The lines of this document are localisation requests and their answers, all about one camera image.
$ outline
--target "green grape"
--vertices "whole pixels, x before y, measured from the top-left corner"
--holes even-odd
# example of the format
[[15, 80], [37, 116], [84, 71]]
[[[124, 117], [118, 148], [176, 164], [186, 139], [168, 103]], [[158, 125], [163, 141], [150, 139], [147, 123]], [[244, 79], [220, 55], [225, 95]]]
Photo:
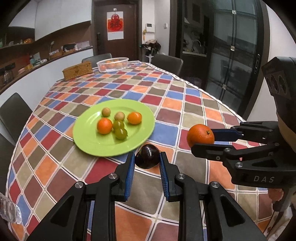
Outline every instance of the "green grape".
[[115, 129], [114, 134], [117, 139], [124, 140], [127, 137], [128, 132], [126, 129]]
[[124, 128], [124, 123], [121, 120], [116, 120], [113, 122], [113, 129], [123, 129]]

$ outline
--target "tangerine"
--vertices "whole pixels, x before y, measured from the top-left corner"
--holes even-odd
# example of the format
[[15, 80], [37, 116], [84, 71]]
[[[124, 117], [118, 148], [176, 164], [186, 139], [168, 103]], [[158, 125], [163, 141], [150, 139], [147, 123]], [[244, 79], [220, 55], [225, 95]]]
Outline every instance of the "tangerine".
[[203, 124], [192, 126], [187, 133], [187, 143], [191, 148], [195, 143], [214, 144], [215, 137], [212, 130]]
[[142, 115], [139, 112], [132, 112], [128, 115], [127, 119], [132, 125], [138, 125], [142, 122]]
[[112, 130], [112, 121], [108, 118], [102, 118], [98, 121], [96, 129], [102, 135], [109, 134]]

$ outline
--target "faucet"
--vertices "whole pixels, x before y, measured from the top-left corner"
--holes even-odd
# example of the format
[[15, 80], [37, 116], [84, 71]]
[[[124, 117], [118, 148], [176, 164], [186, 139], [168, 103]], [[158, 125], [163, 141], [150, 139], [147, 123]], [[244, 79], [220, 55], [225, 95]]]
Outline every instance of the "faucet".
[[200, 41], [196, 39], [196, 40], [194, 40], [194, 41], [192, 42], [191, 52], [194, 52], [193, 45], [194, 45], [194, 42], [195, 42], [195, 41], [199, 42], [200, 47], [202, 47]]

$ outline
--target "bottle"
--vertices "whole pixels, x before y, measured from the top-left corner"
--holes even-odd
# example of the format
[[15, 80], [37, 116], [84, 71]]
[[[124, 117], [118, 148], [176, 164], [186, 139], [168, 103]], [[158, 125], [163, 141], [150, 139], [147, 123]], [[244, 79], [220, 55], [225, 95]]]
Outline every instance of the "bottle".
[[17, 224], [22, 223], [22, 213], [20, 208], [2, 193], [0, 193], [0, 215], [7, 222]]

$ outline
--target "green plate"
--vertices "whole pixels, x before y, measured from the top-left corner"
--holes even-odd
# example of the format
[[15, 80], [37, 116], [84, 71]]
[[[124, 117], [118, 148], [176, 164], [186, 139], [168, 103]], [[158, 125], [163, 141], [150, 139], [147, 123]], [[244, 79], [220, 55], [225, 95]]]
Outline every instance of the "green plate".
[[[102, 135], [97, 132], [96, 125], [102, 118], [103, 108], [111, 109], [108, 117], [112, 122], [118, 111], [125, 114], [124, 124], [128, 132], [125, 140], [118, 140], [114, 133]], [[131, 125], [127, 121], [129, 113], [137, 111], [142, 114], [142, 123]], [[128, 99], [109, 100], [90, 107], [75, 122], [73, 138], [75, 144], [82, 151], [93, 156], [117, 156], [136, 149], [143, 144], [152, 134], [155, 126], [155, 119], [152, 111], [146, 105]]]

